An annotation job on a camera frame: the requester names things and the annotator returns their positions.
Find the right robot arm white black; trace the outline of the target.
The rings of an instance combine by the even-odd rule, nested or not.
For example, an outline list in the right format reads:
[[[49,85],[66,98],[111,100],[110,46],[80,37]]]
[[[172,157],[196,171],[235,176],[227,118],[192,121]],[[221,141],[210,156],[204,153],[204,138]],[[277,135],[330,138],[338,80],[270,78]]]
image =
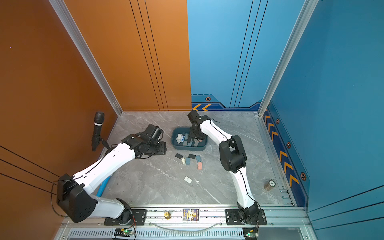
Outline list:
[[[247,154],[241,137],[226,133],[215,124],[215,120],[201,116],[195,110],[188,113],[188,118],[192,124],[191,137],[199,140],[209,137],[218,145],[220,162],[230,173],[235,185],[241,221],[246,225],[256,224],[261,207],[250,188],[246,170]]]

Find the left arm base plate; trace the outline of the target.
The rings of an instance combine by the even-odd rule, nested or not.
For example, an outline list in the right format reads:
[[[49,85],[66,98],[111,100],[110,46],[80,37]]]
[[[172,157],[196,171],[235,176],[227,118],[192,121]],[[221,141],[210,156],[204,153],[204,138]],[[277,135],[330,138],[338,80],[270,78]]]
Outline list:
[[[124,216],[119,217],[118,219],[105,218],[105,226],[144,226],[147,210],[146,209],[133,209],[128,213],[127,211],[123,212]]]

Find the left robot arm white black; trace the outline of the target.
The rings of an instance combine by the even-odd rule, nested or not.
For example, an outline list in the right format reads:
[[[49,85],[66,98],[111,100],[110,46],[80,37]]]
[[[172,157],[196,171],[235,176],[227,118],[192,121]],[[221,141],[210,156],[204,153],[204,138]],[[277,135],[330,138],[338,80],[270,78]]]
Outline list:
[[[129,204],[122,199],[98,197],[94,191],[128,162],[162,156],[166,150],[163,141],[146,142],[136,135],[129,135],[88,168],[72,176],[61,176],[57,182],[57,205],[74,223],[88,218],[107,218],[119,225],[127,224],[132,217]]]

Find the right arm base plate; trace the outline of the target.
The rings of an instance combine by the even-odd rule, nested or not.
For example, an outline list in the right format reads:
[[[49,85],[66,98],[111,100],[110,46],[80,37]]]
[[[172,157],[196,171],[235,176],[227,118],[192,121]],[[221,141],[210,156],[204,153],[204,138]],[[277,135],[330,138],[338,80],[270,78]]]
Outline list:
[[[237,209],[226,209],[226,223],[228,226],[234,225],[253,225],[266,226],[268,224],[265,211],[256,210],[255,214],[249,214],[247,211]]]

